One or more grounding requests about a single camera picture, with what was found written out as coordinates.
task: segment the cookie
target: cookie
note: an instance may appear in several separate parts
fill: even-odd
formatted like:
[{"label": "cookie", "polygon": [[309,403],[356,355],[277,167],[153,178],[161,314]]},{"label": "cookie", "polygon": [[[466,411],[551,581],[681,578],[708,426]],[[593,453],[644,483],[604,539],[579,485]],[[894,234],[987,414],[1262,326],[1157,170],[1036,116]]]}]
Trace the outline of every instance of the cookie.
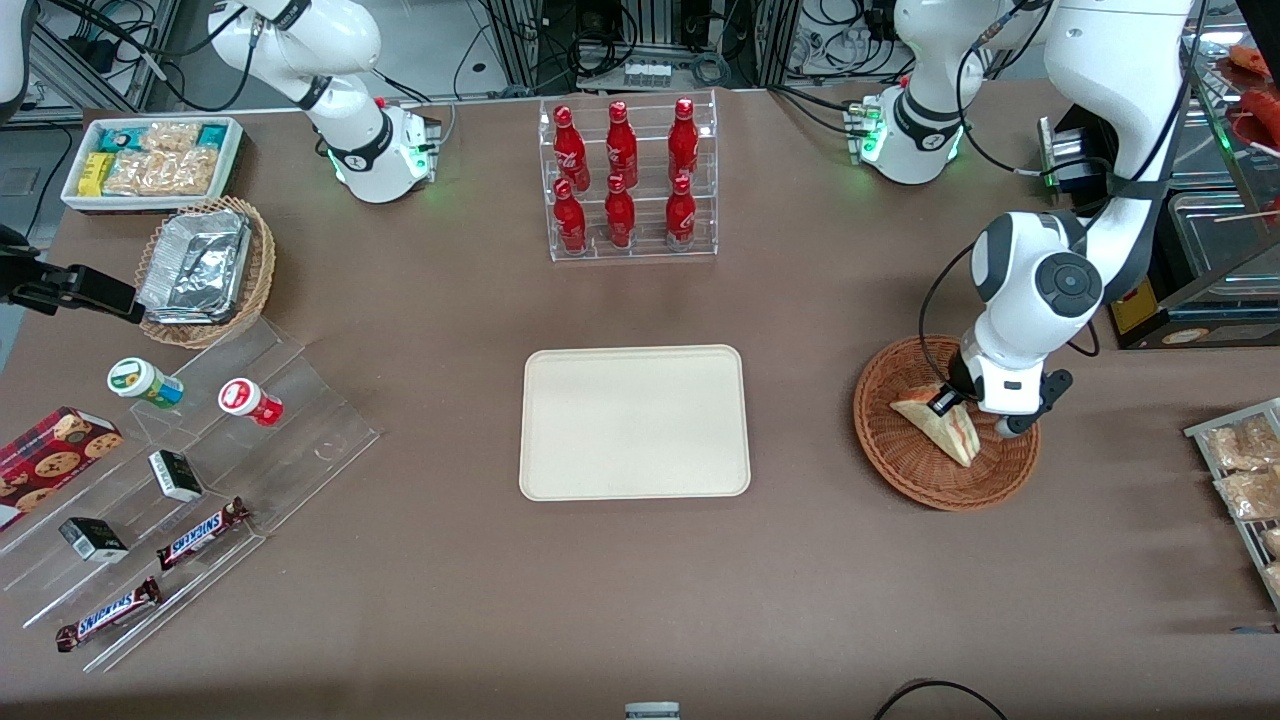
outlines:
[{"label": "cookie", "polygon": [[78,416],[67,415],[54,425],[54,437],[72,445],[78,445],[92,429],[93,425],[81,420]]},{"label": "cookie", "polygon": [[27,495],[19,497],[18,502],[14,503],[14,507],[17,507],[18,510],[20,510],[22,512],[31,512],[32,510],[36,509],[37,505],[40,505],[41,502],[44,502],[45,498],[49,497],[49,496],[51,496],[51,495],[54,495],[54,488],[37,488],[37,489],[33,489],[33,491],[28,492]]},{"label": "cookie", "polygon": [[79,465],[79,455],[74,452],[55,452],[36,464],[36,474],[41,478],[65,475]]},{"label": "cookie", "polygon": [[124,442],[124,438],[122,438],[115,433],[106,433],[105,436],[99,436],[88,441],[88,445],[84,446],[84,455],[90,457],[101,457],[108,452],[111,452],[116,447],[120,447],[122,442]]}]

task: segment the small bottle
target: small bottle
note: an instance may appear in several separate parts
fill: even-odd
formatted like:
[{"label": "small bottle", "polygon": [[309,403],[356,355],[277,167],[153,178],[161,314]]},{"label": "small bottle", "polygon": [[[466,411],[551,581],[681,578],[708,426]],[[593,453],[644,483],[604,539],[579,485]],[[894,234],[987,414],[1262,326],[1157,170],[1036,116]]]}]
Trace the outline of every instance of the small bottle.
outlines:
[{"label": "small bottle", "polygon": [[182,380],[170,378],[141,357],[125,357],[111,365],[106,373],[106,387],[120,397],[141,397],[161,410],[182,402],[186,389]]},{"label": "small bottle", "polygon": [[698,128],[694,126],[694,101],[689,97],[676,100],[676,122],[667,136],[667,152],[671,156],[671,182],[676,182],[680,173],[694,177],[698,169]]},{"label": "small bottle", "polygon": [[255,423],[269,428],[284,415],[284,404],[279,397],[268,395],[262,386],[248,378],[236,378],[218,392],[218,406],[232,415],[252,418]]},{"label": "small bottle", "polygon": [[694,243],[694,213],[698,205],[689,195],[689,176],[681,173],[671,183],[672,193],[667,199],[667,247],[672,252],[684,252]]},{"label": "small bottle", "polygon": [[573,127],[573,113],[564,105],[554,111],[556,118],[556,164],[561,176],[573,183],[575,192],[586,192],[591,187],[591,173],[586,169],[586,143]]},{"label": "small bottle", "polygon": [[609,176],[609,197],[604,201],[604,215],[609,219],[609,242],[618,250],[627,250],[635,238],[636,204],[627,192],[623,176]]},{"label": "small bottle", "polygon": [[626,187],[635,187],[640,182],[636,131],[627,120],[627,104],[621,100],[609,102],[609,135],[604,146],[609,152],[609,173],[621,174]]},{"label": "small bottle", "polygon": [[586,214],[582,211],[582,204],[573,197],[573,186],[567,178],[556,178],[552,187],[556,191],[556,205],[552,211],[556,215],[556,229],[564,252],[581,255],[586,252]]}]

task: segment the snickers bar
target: snickers bar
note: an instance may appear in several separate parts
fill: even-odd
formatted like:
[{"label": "snickers bar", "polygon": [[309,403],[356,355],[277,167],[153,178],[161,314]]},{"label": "snickers bar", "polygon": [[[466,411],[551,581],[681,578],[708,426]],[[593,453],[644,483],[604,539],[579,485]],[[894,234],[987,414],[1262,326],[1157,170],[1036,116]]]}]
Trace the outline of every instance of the snickers bar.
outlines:
[{"label": "snickers bar", "polygon": [[160,557],[160,570],[170,570],[183,560],[191,557],[214,542],[214,538],[236,527],[237,523],[248,518],[248,510],[241,498],[228,502],[216,515],[210,516],[204,523],[196,525],[187,534],[173,541],[173,544],[164,550],[157,550]]},{"label": "snickers bar", "polygon": [[147,578],[142,580],[142,584],[136,591],[120,600],[74,625],[60,628],[56,638],[58,652],[70,652],[76,650],[76,646],[88,641],[93,633],[120,621],[125,615],[131,615],[133,611],[147,605],[160,605],[161,602],[164,602],[164,598],[160,597],[160,585],[156,584],[155,578]]}]

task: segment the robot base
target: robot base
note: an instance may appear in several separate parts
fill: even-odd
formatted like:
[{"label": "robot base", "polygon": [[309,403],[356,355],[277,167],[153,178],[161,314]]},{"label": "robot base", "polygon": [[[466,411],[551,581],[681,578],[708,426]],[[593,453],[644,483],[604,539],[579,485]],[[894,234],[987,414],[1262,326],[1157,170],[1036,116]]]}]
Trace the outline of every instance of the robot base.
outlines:
[{"label": "robot base", "polygon": [[890,87],[879,95],[868,95],[860,106],[845,111],[845,128],[861,131],[865,137],[849,138],[849,155],[855,165],[867,164],[888,179],[902,184],[923,184],[942,173],[942,168],[960,150],[963,132],[947,142],[946,136],[933,151],[922,151],[906,132],[897,127],[893,104],[901,87]]},{"label": "robot base", "polygon": [[330,152],[338,179],[365,202],[390,202],[421,183],[435,181],[440,155],[440,126],[402,108],[384,108],[392,120],[392,141],[367,170],[343,168]]}]

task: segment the red cookie box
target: red cookie box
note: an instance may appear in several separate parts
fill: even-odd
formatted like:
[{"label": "red cookie box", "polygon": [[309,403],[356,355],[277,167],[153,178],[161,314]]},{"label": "red cookie box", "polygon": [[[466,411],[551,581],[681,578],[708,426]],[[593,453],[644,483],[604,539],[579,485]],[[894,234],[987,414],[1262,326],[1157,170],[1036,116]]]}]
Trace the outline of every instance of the red cookie box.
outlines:
[{"label": "red cookie box", "polygon": [[0,530],[122,442],[124,438],[111,423],[73,407],[59,407],[0,447]]}]

